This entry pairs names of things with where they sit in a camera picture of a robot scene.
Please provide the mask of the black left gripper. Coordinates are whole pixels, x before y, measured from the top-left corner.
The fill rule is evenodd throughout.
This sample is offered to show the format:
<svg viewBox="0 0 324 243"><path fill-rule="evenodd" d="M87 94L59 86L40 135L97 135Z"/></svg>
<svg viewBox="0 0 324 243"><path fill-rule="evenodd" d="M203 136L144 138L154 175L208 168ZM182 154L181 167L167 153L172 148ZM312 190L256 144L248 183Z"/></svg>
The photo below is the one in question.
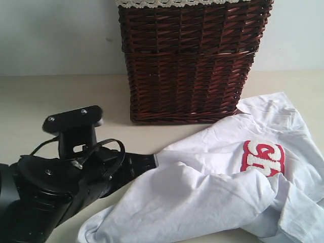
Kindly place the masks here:
<svg viewBox="0 0 324 243"><path fill-rule="evenodd" d="M82 170L85 163L95 152L101 150L105 152L104 145L116 142L119 145L118 150L107 150L107 155L100 159L100 166L97 171L100 172L100 179L109 181L113 174L121 167L121 184L126 185L136 179L143 173L158 167L156 156L154 154L136 154L126 153L124 144L117 139L106 139L100 141L90 148L87 148L81 157L77 157L71 161L72 165Z"/></svg>

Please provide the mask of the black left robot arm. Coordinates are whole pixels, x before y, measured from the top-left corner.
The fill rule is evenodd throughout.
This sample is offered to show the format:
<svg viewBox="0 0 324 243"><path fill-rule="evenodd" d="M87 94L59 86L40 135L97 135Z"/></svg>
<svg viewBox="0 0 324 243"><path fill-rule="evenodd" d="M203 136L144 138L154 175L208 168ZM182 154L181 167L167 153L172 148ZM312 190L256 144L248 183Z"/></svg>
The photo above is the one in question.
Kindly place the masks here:
<svg viewBox="0 0 324 243"><path fill-rule="evenodd" d="M156 168L153 154L109 149L110 139L67 158L30 153L1 165L1 242L45 242L98 199Z"/></svg>

